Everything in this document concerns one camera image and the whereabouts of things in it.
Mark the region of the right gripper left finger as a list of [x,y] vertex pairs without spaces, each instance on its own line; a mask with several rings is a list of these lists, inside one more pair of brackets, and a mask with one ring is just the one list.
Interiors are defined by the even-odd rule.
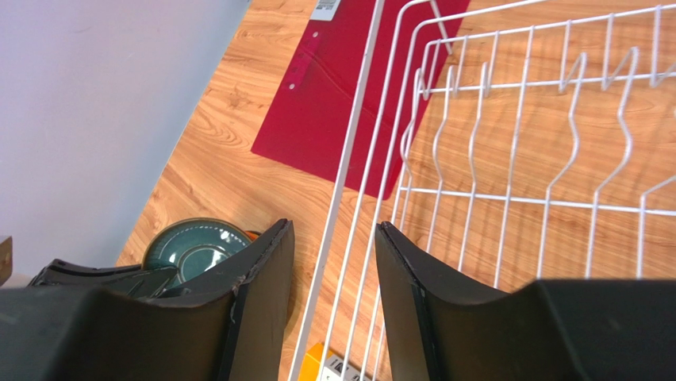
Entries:
[[294,225],[154,298],[104,286],[1,291],[4,380],[275,380]]

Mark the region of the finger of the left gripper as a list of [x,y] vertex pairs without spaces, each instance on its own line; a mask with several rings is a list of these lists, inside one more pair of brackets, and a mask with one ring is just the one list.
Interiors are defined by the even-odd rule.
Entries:
[[84,267],[54,259],[30,282],[41,286],[104,286],[130,298],[154,298],[178,273],[172,265],[145,269],[141,264],[124,267]]

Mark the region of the dark grey plate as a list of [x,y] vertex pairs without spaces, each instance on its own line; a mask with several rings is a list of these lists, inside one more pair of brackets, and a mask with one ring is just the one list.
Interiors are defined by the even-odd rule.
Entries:
[[168,287],[176,287],[237,254],[253,241],[234,224],[212,217],[177,221],[158,233],[141,264],[145,269],[175,266],[178,273]]

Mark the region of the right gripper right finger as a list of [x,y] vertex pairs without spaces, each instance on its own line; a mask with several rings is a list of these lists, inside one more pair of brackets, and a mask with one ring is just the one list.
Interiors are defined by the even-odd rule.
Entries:
[[512,293],[389,222],[374,234],[395,380],[672,380],[672,280],[538,279]]

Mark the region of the orange plastic plate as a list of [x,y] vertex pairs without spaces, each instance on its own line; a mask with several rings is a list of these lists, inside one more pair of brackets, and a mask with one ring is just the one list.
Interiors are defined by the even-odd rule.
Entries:
[[252,230],[246,231],[246,234],[251,241],[255,241],[261,235],[260,232],[252,231]]

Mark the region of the white wire dish rack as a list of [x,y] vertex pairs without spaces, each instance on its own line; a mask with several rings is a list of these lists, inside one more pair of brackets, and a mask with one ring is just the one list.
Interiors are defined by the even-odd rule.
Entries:
[[392,377],[374,234],[481,283],[675,275],[675,4],[473,1],[420,67],[390,197],[345,184],[349,118],[288,379],[316,343]]

